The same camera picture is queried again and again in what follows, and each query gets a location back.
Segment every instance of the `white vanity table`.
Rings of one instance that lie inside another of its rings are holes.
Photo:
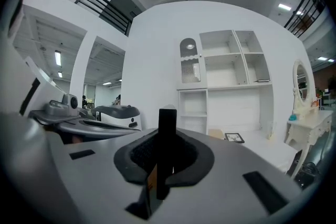
[[[303,165],[310,146],[315,145],[317,139],[325,132],[329,132],[330,137],[332,112],[333,111],[319,110],[306,115],[303,120],[288,121],[288,124],[291,126],[286,144],[289,144],[291,140],[295,140],[302,146],[302,153],[291,176],[292,178],[295,178]]]

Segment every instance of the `ceiling light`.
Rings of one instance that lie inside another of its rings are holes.
[[[56,58],[56,64],[58,66],[61,65],[61,52],[58,50],[55,50],[55,58]]]
[[[292,9],[291,7],[288,7],[288,6],[284,5],[284,4],[279,4],[279,8],[283,8],[285,10],[291,10]]]
[[[188,49],[188,50],[192,50],[193,48],[195,48],[195,45],[194,45],[194,44],[189,44],[189,45],[187,45],[187,49]]]

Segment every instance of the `glass panel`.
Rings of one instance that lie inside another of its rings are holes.
[[[197,55],[196,42],[192,38],[185,38],[180,43],[181,57]]]
[[[200,63],[198,59],[181,62],[182,83],[194,83],[201,81]]]

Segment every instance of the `white pillar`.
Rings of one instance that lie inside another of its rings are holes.
[[[70,94],[73,94],[78,99],[78,107],[82,107],[82,94],[86,68],[91,54],[93,43],[95,43],[97,35],[88,31],[77,53],[75,65],[73,66]]]

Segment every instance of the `black post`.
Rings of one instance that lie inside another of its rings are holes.
[[[165,185],[167,177],[173,174],[174,141],[176,136],[177,111],[168,105],[159,110],[159,133],[157,134],[157,171],[156,198],[164,200],[169,192]]]

